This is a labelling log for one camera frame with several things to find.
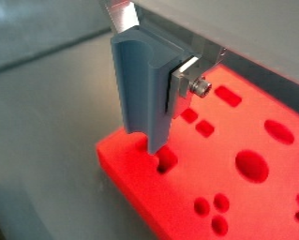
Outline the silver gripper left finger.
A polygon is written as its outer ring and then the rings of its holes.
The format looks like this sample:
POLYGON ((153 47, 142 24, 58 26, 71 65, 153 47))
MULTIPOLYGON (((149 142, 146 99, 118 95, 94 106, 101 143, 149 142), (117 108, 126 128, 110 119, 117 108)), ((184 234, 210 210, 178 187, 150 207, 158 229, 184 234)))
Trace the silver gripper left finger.
POLYGON ((99 4, 110 19, 114 34, 121 34, 139 24, 135 4, 131 0, 99 0, 99 4))

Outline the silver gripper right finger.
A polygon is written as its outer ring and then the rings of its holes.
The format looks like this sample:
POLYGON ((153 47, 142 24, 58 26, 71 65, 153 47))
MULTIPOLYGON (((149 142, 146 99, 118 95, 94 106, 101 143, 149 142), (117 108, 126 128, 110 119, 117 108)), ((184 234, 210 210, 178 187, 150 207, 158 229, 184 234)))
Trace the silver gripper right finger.
POLYGON ((212 83, 206 72, 225 59, 228 49, 210 40, 193 44, 197 52, 170 73, 170 92, 168 115, 177 118, 190 106, 192 98, 205 98, 210 93, 212 83))

